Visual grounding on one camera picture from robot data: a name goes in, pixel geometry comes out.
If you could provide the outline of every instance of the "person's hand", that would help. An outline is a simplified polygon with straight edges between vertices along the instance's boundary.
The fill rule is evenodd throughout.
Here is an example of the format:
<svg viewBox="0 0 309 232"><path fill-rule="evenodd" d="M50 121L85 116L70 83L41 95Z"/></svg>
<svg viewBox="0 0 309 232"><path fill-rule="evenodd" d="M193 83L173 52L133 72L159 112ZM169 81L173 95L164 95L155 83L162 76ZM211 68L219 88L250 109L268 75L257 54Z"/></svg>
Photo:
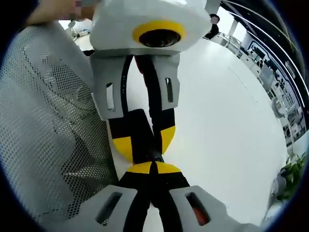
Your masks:
<svg viewBox="0 0 309 232"><path fill-rule="evenodd" d="M95 7L83 7L77 19L88 18L92 20ZM28 18L26 25L60 20L75 11L75 0L42 0L38 7Z"/></svg>

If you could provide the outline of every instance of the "desk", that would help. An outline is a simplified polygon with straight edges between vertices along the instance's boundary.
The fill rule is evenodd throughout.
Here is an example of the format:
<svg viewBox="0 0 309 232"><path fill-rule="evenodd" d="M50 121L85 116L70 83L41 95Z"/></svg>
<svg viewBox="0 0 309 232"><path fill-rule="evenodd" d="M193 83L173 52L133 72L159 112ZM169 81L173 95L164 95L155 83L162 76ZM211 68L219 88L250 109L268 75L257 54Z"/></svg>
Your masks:
<svg viewBox="0 0 309 232"><path fill-rule="evenodd" d="M249 57L246 54L242 54L240 57L240 60L248 67L248 69L251 70L251 72L255 75L255 77L258 79L258 81L261 83L261 85L264 85L263 80L261 80L261 68L254 63L251 57Z"/></svg>
<svg viewBox="0 0 309 232"><path fill-rule="evenodd" d="M229 41L229 38L226 37L225 34L219 33L216 36L214 36L212 39L210 39L210 41L220 44L221 46L226 46Z"/></svg>
<svg viewBox="0 0 309 232"><path fill-rule="evenodd" d="M259 225L267 211L272 181L287 149L281 123L252 72L226 48L201 39L181 54L181 83L175 109L176 134L164 155L191 185L200 185L227 205L230 216ZM148 110L147 90L135 61L128 73L130 110ZM111 143L118 176L131 165ZM144 231L160 232L156 209Z"/></svg>

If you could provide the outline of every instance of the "yellow panel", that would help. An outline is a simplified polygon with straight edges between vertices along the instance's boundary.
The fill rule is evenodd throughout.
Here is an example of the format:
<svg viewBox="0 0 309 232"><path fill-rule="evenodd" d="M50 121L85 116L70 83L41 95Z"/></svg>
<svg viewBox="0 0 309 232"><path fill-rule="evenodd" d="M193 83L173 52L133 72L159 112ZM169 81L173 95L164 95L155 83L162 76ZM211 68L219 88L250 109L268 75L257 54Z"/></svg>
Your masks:
<svg viewBox="0 0 309 232"><path fill-rule="evenodd" d="M158 167L158 173L181 173L180 169L175 167L174 165L168 163L161 163L156 161L156 165Z"/></svg>
<svg viewBox="0 0 309 232"><path fill-rule="evenodd" d="M133 39L140 43L140 36L152 30L166 29L172 30L180 35L180 40L186 37L186 31L180 23L175 23L166 20L156 20L149 23L141 24L133 31Z"/></svg>
<svg viewBox="0 0 309 232"><path fill-rule="evenodd" d="M133 163L131 137L113 139L112 141L120 154Z"/></svg>
<svg viewBox="0 0 309 232"><path fill-rule="evenodd" d="M172 126L170 128L167 128L165 130L161 131L161 137L162 137L162 154L164 154L172 141L174 134L175 134L176 127Z"/></svg>
<svg viewBox="0 0 309 232"><path fill-rule="evenodd" d="M130 167L127 170L127 172L149 174L150 166L151 166L151 162L135 164L132 167Z"/></svg>

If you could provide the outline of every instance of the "window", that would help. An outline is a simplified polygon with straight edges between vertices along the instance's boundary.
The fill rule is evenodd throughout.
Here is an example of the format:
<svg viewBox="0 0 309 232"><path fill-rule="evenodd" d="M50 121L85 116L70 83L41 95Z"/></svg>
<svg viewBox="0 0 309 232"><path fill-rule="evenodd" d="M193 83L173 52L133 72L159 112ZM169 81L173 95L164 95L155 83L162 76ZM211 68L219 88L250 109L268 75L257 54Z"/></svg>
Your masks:
<svg viewBox="0 0 309 232"><path fill-rule="evenodd" d="M222 7L219 7L217 15L220 17L220 22L218 23L219 31L228 34L234 21L234 17Z"/></svg>
<svg viewBox="0 0 309 232"><path fill-rule="evenodd" d="M241 23L238 23L234 31L233 37L242 42L246 36L246 33L247 30L245 29L245 27Z"/></svg>

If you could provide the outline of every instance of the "gray mesh chair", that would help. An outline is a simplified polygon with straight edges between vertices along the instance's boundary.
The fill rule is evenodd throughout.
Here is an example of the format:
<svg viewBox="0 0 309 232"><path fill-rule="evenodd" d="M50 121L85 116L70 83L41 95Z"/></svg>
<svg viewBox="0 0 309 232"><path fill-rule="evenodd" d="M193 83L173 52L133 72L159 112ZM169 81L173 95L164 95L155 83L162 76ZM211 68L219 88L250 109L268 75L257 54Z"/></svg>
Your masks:
<svg viewBox="0 0 309 232"><path fill-rule="evenodd" d="M43 227L74 217L82 202L118 181L106 123L90 95L92 76L57 22L24 29L3 61L1 165Z"/></svg>

